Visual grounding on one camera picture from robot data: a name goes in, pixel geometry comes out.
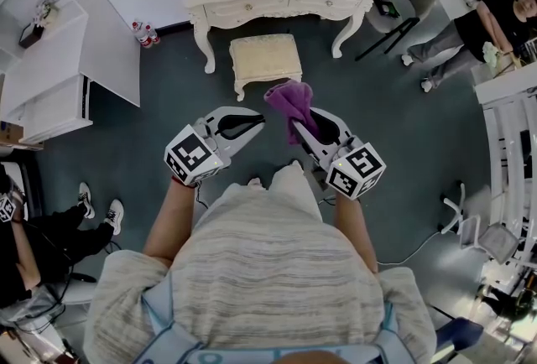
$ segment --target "person's arm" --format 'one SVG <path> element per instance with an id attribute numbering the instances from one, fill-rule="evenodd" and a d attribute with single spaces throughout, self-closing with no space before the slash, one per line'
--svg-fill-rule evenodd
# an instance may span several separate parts
<path id="1" fill-rule="evenodd" d="M 513 46 L 509 43 L 505 33 L 498 24 L 497 19 L 490 12 L 490 9 L 485 2 L 479 2 L 477 4 L 477 15 L 479 15 L 483 27 L 487 30 L 493 40 L 494 46 L 503 52 L 511 52 Z"/>
<path id="2" fill-rule="evenodd" d="M 344 195 L 336 193 L 336 219 L 334 225 L 352 243 L 369 270 L 373 274 L 377 274 L 377 255 L 369 238 L 360 202 L 358 200 L 349 200 Z"/>
<path id="3" fill-rule="evenodd" d="M 159 215 L 155 220 L 143 253 L 167 267 L 190 237 L 194 215 L 195 189 L 171 180 Z"/>
<path id="4" fill-rule="evenodd" d="M 24 282 L 24 287 L 29 291 L 41 282 L 41 273 L 39 272 L 32 247 L 21 223 L 23 221 L 22 205 L 17 199 L 13 200 L 15 203 L 15 212 L 13 213 L 11 227 L 13 228 L 13 237 L 17 246 L 18 263 L 16 265 L 20 277 Z"/>

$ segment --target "black shirt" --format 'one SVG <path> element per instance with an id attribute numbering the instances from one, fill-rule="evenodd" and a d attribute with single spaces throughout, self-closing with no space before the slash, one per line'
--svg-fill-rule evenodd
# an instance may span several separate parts
<path id="1" fill-rule="evenodd" d="M 483 0 L 490 12 L 497 19 L 498 24 L 509 43 L 516 48 L 524 44 L 529 38 L 527 23 L 520 21 L 514 14 L 514 0 Z M 492 38 L 481 23 L 477 11 L 471 11 L 454 20 L 457 32 L 461 36 L 464 45 L 474 56 L 484 62 L 483 45 L 491 42 Z"/>
<path id="2" fill-rule="evenodd" d="M 32 252 L 34 253 L 42 282 L 60 281 L 68 267 L 65 257 L 51 245 L 36 228 L 24 226 Z M 0 308 L 9 306 L 19 300 L 29 299 L 31 293 L 26 291 L 24 282 L 18 272 L 18 253 L 13 228 L 10 222 L 0 222 Z"/>

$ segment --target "table drawer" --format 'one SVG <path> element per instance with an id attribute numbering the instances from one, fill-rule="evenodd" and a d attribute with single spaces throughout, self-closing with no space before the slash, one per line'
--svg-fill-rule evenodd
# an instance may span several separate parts
<path id="1" fill-rule="evenodd" d="M 362 0 L 289 0 L 289 7 L 296 10 L 318 10 L 330 18 L 351 15 Z"/>
<path id="2" fill-rule="evenodd" d="M 266 13 L 277 13 L 288 4 L 289 0 L 233 0 L 208 3 L 205 10 L 211 26 L 229 29 Z"/>

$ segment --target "cream stool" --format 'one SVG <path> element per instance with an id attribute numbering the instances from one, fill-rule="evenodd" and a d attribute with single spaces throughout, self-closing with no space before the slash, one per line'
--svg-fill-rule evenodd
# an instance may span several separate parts
<path id="1" fill-rule="evenodd" d="M 302 80 L 302 66 L 292 34 L 265 34 L 232 40 L 229 53 L 235 71 L 237 100 L 244 99 L 243 87 L 250 82 L 290 78 Z"/>

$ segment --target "box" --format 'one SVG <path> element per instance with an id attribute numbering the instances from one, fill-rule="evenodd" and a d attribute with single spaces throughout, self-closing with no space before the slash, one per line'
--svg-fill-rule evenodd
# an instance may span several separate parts
<path id="1" fill-rule="evenodd" d="M 7 195 L 3 195 L 0 198 L 0 221 L 10 222 L 13 219 L 13 213 L 15 213 L 15 205 Z"/>
<path id="2" fill-rule="evenodd" d="M 15 149 L 31 149 L 39 151 L 43 149 L 42 143 L 26 144 L 18 141 L 23 138 L 24 129 L 9 122 L 0 122 L 0 146 L 10 147 Z"/>
<path id="3" fill-rule="evenodd" d="M 213 176 L 224 166 L 191 125 L 168 143 L 164 162 L 184 185 Z"/>
<path id="4" fill-rule="evenodd" d="M 384 170 L 386 164 L 371 143 L 366 143 L 333 161 L 326 183 L 347 198 L 355 200 L 377 184 Z"/>

